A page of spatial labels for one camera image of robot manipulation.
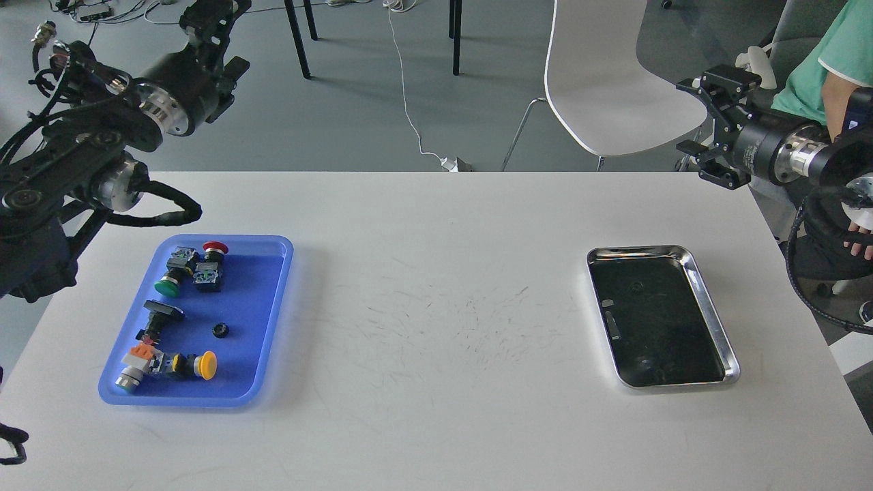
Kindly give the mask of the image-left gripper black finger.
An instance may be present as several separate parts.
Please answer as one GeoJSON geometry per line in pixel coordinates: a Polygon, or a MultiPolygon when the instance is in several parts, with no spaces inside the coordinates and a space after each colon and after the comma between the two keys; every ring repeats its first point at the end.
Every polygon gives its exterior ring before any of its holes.
{"type": "Polygon", "coordinates": [[[216,107],[206,114],[206,123],[213,123],[224,114],[235,101],[233,91],[237,88],[237,82],[249,70],[250,62],[240,57],[232,58],[222,68],[222,73],[216,80],[216,107]]]}
{"type": "Polygon", "coordinates": [[[179,18],[179,27],[188,37],[184,52],[191,53],[198,62],[222,62],[232,27],[250,6],[250,1],[196,1],[190,4],[179,18]]]}

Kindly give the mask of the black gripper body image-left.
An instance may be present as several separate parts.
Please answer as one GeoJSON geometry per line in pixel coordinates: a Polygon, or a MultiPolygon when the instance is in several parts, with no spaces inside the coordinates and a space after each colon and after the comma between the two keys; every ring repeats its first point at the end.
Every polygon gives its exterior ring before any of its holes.
{"type": "Polygon", "coordinates": [[[139,109],[165,134],[190,136],[216,107],[216,80],[223,62],[198,62],[191,53],[169,53],[135,84],[139,109]]]}

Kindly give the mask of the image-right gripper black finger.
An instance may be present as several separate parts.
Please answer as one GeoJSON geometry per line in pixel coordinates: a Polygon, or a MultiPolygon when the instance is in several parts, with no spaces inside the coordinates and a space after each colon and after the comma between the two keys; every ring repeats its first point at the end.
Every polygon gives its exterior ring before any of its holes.
{"type": "Polygon", "coordinates": [[[738,190],[751,182],[751,176],[732,165],[737,140],[736,136],[711,136],[702,142],[686,139],[677,143],[676,149],[696,164],[702,180],[729,190],[738,190]]]}
{"type": "Polygon", "coordinates": [[[754,72],[717,65],[696,78],[679,81],[675,87],[705,106],[712,118],[713,137],[761,137],[761,113],[743,102],[761,84],[761,76],[754,72]]]}

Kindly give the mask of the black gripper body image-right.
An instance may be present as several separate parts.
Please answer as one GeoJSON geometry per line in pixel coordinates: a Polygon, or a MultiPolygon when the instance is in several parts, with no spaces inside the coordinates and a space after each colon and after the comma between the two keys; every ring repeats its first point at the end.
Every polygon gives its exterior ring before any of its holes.
{"type": "Polygon", "coordinates": [[[813,163],[823,150],[823,127],[816,121],[753,121],[739,131],[734,166],[777,185],[799,177],[819,181],[813,163]]]}

